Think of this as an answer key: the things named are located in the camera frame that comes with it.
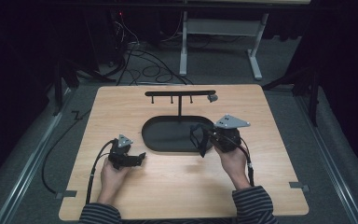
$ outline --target silver metal bracket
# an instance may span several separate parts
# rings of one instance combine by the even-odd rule
[[[251,126],[251,123],[242,119],[237,119],[235,117],[232,117],[229,114],[226,114],[220,120],[218,120],[214,126],[222,129],[234,129],[240,127],[249,127]]]
[[[128,145],[131,145],[133,143],[132,140],[130,140],[128,137],[124,136],[123,134],[120,134],[118,136],[118,147],[126,147]]]

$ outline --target person's left hand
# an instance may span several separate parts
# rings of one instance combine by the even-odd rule
[[[112,162],[105,158],[101,170],[102,189],[97,203],[112,204],[130,170],[131,167],[120,167],[117,170],[113,167]]]

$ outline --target striped sleeve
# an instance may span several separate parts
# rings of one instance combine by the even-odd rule
[[[101,203],[88,203],[83,207],[79,222],[81,224],[111,224],[121,223],[118,210],[110,205]]]
[[[278,223],[272,215],[272,200],[263,187],[234,190],[232,198],[237,206],[237,219],[240,224]]]

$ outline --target black handheld device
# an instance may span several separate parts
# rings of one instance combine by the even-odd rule
[[[241,138],[240,131],[238,130],[240,127],[248,126],[250,126],[249,122],[237,119],[227,114],[218,120],[214,126],[198,124],[190,127],[190,141],[199,150],[202,158],[205,156],[208,141],[211,141],[211,143],[223,153],[239,148],[246,157],[249,182],[251,186],[254,186],[254,169],[252,166],[249,148],[247,147],[245,141]],[[201,141],[199,141],[194,134],[194,132],[199,128],[202,129]]]

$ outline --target person's right hand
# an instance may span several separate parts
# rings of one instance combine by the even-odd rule
[[[219,154],[223,169],[230,177],[235,189],[250,188],[251,185],[245,174],[246,157],[243,152],[239,148],[229,152],[222,152],[217,147],[213,147]]]

